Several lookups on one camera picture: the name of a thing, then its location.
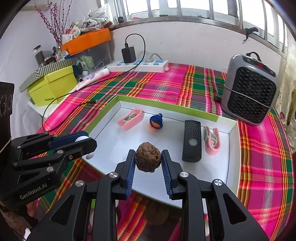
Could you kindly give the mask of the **pink clip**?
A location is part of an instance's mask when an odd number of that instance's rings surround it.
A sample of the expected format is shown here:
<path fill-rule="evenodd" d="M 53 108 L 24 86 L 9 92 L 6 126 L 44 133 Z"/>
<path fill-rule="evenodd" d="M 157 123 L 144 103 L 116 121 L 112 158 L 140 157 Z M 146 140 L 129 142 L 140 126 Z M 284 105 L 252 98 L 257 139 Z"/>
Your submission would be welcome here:
<path fill-rule="evenodd" d="M 118 120 L 117 124 L 127 131 L 144 119 L 144 112 L 141 109 L 133 109 L 126 116 Z"/>
<path fill-rule="evenodd" d="M 204 130 L 205 151 L 210 156 L 215 156 L 221 148 L 219 131 L 214 128 L 212 131 L 208 126 Z"/>

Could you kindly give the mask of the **brown walnut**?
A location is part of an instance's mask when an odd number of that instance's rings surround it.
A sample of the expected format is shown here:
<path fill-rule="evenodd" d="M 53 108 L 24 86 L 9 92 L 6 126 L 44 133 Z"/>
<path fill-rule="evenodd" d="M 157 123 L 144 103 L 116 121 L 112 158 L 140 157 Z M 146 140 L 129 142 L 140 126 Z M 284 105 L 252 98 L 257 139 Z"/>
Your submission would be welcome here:
<path fill-rule="evenodd" d="M 159 168 L 161 161 L 161 153 L 154 145 L 149 142 L 139 145 L 135 154 L 135 163 L 140 171 L 153 173 Z"/>
<path fill-rule="evenodd" d="M 145 221 L 150 225 L 162 225 L 169 216 L 169 209 L 163 205 L 152 203 L 144 211 Z"/>

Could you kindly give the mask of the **black rectangular device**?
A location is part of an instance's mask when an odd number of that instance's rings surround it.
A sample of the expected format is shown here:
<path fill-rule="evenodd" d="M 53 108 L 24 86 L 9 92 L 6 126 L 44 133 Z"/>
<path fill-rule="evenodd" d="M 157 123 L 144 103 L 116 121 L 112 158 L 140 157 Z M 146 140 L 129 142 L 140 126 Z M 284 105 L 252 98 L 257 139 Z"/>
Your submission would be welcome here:
<path fill-rule="evenodd" d="M 184 162 L 194 163 L 200 161 L 201 157 L 201 123 L 195 120 L 186 120 L 182 160 Z"/>

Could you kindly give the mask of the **plaid pink bed cloth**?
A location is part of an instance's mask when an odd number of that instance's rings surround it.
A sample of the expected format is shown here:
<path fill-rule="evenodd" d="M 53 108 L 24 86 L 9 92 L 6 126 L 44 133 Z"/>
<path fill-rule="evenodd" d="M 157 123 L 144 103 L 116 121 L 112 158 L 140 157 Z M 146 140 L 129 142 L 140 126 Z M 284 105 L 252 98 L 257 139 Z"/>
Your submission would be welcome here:
<path fill-rule="evenodd" d="M 71 94 L 44 121 L 52 134 L 77 132 L 95 118 L 115 95 L 167 102 L 221 115 L 215 94 L 223 92 L 226 75 L 209 68 L 171 63 L 164 73 L 112 74 L 98 83 Z M 261 225 L 270 240 L 275 240 L 292 217 L 295 172 L 292 151 L 281 121 L 271 110 L 263 123 L 238 124 L 241 164 L 238 197 Z M 161 226 L 149 224 L 144 212 L 152 201 L 133 193 L 121 205 L 122 221 L 117 226 L 119 240 L 178 240 L 180 213 L 169 211 Z"/>

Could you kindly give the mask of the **yellow green shoe box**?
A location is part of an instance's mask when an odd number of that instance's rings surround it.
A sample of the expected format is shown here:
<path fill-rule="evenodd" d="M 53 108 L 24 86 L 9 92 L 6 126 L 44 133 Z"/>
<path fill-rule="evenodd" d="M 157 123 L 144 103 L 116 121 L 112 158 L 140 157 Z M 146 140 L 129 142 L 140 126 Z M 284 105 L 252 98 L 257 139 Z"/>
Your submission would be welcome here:
<path fill-rule="evenodd" d="M 44 106 L 69 93 L 76 85 L 73 67 L 68 66 L 43 76 L 28 87 L 28 92 L 36 106 Z"/>

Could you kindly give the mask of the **green white cardboard box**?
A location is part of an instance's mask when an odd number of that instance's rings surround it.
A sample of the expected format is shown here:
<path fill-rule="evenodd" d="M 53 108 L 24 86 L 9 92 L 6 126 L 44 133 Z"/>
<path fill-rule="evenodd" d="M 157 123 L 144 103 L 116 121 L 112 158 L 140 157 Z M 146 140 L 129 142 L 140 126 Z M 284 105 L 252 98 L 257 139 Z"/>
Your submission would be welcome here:
<path fill-rule="evenodd" d="M 136 108 L 144 112 L 144 119 L 125 131 L 117 122 Z M 149 119 L 159 113 L 163 115 L 163 127 L 154 131 Z M 202 127 L 208 126 L 211 130 L 218 129 L 221 148 L 215 156 L 202 151 L 201 160 L 196 163 L 182 160 L 186 120 L 199 121 Z M 125 161 L 129 150 L 149 142 L 161 151 L 168 150 L 173 161 L 198 179 L 208 182 L 220 179 L 233 193 L 239 191 L 240 136 L 235 120 L 164 102 L 118 95 L 89 124 L 86 132 L 96 140 L 97 148 L 93 159 L 83 159 L 103 174 L 114 171 L 118 163 Z"/>

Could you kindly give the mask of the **white pink tube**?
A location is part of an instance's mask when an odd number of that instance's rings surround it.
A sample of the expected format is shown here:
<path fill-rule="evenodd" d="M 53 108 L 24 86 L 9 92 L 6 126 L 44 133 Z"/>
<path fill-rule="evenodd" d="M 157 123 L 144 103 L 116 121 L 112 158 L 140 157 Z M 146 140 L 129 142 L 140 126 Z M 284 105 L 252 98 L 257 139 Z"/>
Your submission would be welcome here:
<path fill-rule="evenodd" d="M 87 85 L 90 85 L 92 83 L 94 83 L 97 80 L 100 80 L 102 78 L 107 77 L 110 74 L 109 70 L 107 68 L 102 69 L 96 73 L 87 75 L 85 77 L 82 78 L 82 81 L 80 81 L 77 86 L 76 86 L 76 90 L 80 90 L 83 87 L 86 87 Z"/>

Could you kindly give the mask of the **orange lid storage bin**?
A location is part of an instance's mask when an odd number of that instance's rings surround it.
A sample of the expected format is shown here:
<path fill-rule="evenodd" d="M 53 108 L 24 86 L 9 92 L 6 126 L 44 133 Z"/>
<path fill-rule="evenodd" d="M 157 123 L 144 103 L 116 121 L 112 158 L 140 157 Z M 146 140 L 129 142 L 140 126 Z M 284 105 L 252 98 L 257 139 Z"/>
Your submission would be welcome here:
<path fill-rule="evenodd" d="M 61 50 L 67 51 L 72 56 L 110 40 L 110 30 L 107 28 L 90 31 L 63 44 Z"/>

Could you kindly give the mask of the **pink flower branches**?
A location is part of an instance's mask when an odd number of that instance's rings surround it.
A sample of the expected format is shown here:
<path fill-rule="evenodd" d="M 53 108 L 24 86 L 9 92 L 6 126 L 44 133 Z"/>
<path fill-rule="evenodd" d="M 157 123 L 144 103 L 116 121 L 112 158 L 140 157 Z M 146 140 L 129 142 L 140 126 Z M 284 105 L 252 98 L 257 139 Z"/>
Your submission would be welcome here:
<path fill-rule="evenodd" d="M 50 13 L 49 18 L 43 13 L 41 6 L 34 6 L 58 46 L 62 45 L 62 35 L 66 34 L 66 24 L 72 3 L 73 1 L 58 1 L 57 3 L 47 1 L 45 8 Z"/>

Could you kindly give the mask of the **white power strip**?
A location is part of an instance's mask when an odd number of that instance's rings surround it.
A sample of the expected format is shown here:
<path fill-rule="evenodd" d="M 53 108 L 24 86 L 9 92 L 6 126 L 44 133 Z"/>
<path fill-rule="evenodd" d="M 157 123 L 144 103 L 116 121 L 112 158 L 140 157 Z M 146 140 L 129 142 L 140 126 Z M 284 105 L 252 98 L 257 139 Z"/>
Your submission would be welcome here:
<path fill-rule="evenodd" d="M 155 60 L 152 62 L 137 60 L 134 63 L 124 63 L 124 61 L 114 61 L 114 63 L 107 66 L 110 72 L 153 72 L 164 73 L 169 69 L 169 62 L 167 60 Z"/>

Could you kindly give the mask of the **heart pattern curtain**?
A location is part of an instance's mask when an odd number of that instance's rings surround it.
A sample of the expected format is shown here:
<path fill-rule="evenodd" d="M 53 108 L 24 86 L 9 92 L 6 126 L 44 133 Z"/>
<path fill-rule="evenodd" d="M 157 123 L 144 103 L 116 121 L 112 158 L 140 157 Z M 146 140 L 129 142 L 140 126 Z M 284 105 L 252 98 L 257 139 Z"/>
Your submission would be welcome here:
<path fill-rule="evenodd" d="M 290 142 L 295 142 L 295 39 L 287 30 L 287 58 L 276 110 Z"/>

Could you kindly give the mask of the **grey black space heater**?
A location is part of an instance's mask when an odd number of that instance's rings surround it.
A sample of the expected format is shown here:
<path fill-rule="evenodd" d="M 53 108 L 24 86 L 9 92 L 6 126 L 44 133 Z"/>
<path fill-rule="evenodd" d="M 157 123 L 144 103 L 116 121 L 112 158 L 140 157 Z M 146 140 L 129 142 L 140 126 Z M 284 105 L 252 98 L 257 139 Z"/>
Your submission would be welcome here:
<path fill-rule="evenodd" d="M 272 109 L 278 89 L 278 76 L 256 52 L 236 54 L 227 70 L 222 110 L 237 120 L 258 126 Z"/>

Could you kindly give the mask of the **black hook on sill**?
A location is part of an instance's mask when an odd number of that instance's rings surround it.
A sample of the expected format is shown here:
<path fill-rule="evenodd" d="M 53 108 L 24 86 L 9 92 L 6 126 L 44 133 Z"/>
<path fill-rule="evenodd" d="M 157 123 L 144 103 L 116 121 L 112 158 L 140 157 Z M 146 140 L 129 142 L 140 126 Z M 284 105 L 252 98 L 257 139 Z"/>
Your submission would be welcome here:
<path fill-rule="evenodd" d="M 245 28 L 245 39 L 243 40 L 242 43 L 245 43 L 251 34 L 258 33 L 258 32 L 259 32 L 259 29 L 257 27 Z"/>

